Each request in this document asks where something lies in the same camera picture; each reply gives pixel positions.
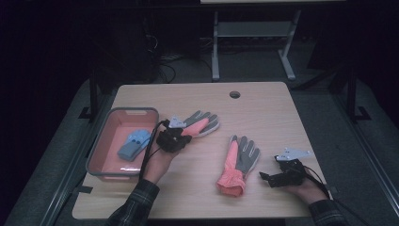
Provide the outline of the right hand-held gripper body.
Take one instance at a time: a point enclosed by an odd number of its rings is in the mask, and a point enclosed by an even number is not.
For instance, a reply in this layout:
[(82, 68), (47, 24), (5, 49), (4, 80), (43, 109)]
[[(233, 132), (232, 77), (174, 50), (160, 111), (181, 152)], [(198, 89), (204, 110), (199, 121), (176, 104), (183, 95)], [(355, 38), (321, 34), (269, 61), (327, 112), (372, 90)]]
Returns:
[(275, 156), (281, 173), (271, 175), (273, 178), (271, 181), (277, 182), (277, 187), (301, 185), (306, 177), (306, 171), (300, 158), (310, 155), (310, 151), (285, 148), (282, 153)]

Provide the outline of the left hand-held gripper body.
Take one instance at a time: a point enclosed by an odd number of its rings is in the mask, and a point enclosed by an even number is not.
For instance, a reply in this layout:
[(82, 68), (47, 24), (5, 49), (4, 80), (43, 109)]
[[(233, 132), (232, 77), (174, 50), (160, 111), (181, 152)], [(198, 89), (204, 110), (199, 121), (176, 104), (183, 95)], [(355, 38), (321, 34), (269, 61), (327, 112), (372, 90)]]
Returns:
[(161, 121), (161, 124), (165, 129), (159, 132), (156, 139), (160, 149), (168, 153), (176, 153), (187, 145), (185, 145), (184, 136), (180, 133), (180, 129), (186, 127), (183, 121), (173, 116), (169, 120)]

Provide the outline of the pink and grey glove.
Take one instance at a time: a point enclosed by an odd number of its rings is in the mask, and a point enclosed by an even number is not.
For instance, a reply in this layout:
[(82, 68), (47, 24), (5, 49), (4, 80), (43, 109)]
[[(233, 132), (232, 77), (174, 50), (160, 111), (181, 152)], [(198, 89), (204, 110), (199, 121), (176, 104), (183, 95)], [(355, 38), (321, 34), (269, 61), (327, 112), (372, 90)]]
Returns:
[(240, 197), (246, 189), (247, 175), (255, 167), (260, 150), (255, 142), (247, 137), (232, 136), (224, 169), (216, 182), (216, 187), (222, 194)]
[(183, 136), (204, 137), (213, 133), (219, 127), (218, 116), (211, 112), (196, 111), (189, 118), (184, 120), (186, 127), (183, 129)]

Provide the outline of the blue knit glove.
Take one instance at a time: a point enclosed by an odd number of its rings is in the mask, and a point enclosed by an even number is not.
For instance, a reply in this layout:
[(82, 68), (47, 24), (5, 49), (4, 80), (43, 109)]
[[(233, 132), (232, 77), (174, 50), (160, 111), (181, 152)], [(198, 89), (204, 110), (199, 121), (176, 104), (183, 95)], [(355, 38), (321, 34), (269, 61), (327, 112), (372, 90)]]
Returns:
[(148, 145), (151, 133), (145, 129), (138, 129), (128, 135), (125, 143), (118, 150), (119, 158), (133, 161)]

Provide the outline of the pink basket with grey rim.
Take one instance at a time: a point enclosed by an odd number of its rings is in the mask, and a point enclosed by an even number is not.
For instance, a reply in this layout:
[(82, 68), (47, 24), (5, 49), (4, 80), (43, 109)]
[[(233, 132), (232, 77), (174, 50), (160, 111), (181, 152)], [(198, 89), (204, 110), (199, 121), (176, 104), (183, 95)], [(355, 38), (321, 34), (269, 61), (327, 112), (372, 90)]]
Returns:
[(159, 120), (158, 111), (152, 107), (117, 107), (111, 109), (91, 149), (86, 169), (101, 180), (129, 180), (140, 173), (146, 148), (133, 160), (118, 156), (118, 150), (129, 134), (145, 129), (152, 130)]

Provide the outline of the person's left hand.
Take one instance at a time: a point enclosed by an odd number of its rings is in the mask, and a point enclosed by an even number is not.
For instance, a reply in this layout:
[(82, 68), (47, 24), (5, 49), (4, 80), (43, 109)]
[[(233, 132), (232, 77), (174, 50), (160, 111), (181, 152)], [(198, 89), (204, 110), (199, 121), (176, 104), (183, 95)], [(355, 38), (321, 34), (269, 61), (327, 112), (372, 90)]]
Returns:
[(167, 173), (172, 160), (177, 155), (178, 153), (168, 153), (163, 150), (156, 152), (150, 157), (143, 173), (143, 179), (157, 184)]

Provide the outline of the person's right hand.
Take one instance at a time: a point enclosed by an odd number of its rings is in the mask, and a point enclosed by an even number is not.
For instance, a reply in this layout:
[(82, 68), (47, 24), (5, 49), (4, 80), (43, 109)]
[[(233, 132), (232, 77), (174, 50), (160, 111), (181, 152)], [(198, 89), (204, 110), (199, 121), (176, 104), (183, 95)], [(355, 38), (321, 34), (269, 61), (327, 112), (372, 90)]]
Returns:
[(316, 183), (306, 178), (300, 186), (283, 186), (281, 188), (285, 192), (296, 195), (307, 205), (314, 202), (327, 200), (327, 195), (317, 186)]

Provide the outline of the grey metal table frame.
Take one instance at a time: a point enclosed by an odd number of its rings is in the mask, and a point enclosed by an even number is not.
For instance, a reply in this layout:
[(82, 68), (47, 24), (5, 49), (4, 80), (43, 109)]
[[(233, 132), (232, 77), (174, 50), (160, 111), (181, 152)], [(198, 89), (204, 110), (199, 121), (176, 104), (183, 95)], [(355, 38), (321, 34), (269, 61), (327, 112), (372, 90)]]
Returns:
[(211, 54), (212, 81), (220, 79), (218, 60), (219, 38), (285, 38), (282, 49), (278, 50), (279, 59), (289, 80), (295, 80), (295, 73), (288, 54), (292, 45), (301, 11), (297, 10), (291, 21), (277, 22), (222, 22), (219, 13), (214, 13), (213, 51)]

